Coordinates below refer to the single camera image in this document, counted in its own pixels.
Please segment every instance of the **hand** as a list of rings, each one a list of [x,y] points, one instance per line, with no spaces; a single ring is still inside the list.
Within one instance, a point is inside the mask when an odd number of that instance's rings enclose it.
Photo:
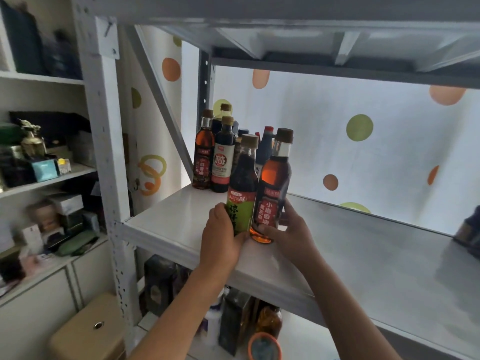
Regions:
[[[281,216],[280,223],[287,226],[285,231],[275,227],[261,224],[258,229],[276,242],[280,252],[292,262],[300,272],[303,272],[305,264],[311,263],[320,254],[312,239],[312,234],[291,203],[285,199],[285,214]]]
[[[201,236],[200,264],[208,275],[221,276],[227,281],[237,265],[240,250],[248,237],[247,232],[233,236],[233,225],[224,203],[210,210]]]

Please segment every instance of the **person's left hand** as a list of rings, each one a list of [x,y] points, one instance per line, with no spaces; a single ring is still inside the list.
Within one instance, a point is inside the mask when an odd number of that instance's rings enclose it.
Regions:
[[[214,275],[221,275],[225,281],[237,265],[243,243],[248,232],[233,236],[233,225],[224,203],[218,203],[210,210],[201,236],[199,268]]]

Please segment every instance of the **cabinet door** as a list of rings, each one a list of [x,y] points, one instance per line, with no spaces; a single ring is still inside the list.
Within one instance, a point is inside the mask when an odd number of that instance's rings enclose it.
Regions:
[[[103,292],[116,294],[108,241],[75,260],[73,268],[85,306]]]
[[[50,337],[76,314],[65,269],[0,308],[0,358],[47,360]]]

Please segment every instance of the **green pouch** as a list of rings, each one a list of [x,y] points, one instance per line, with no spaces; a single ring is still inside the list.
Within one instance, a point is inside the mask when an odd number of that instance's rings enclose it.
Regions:
[[[75,253],[85,244],[88,244],[93,239],[98,238],[98,235],[95,231],[92,230],[85,230],[82,231],[77,236],[72,237],[67,242],[60,245],[58,248],[57,254],[58,256],[67,256]]]

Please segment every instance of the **teal box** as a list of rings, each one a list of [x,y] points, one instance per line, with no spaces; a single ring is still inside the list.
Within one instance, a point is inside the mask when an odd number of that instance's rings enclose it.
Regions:
[[[32,167],[37,182],[48,181],[58,177],[54,159],[32,162]]]

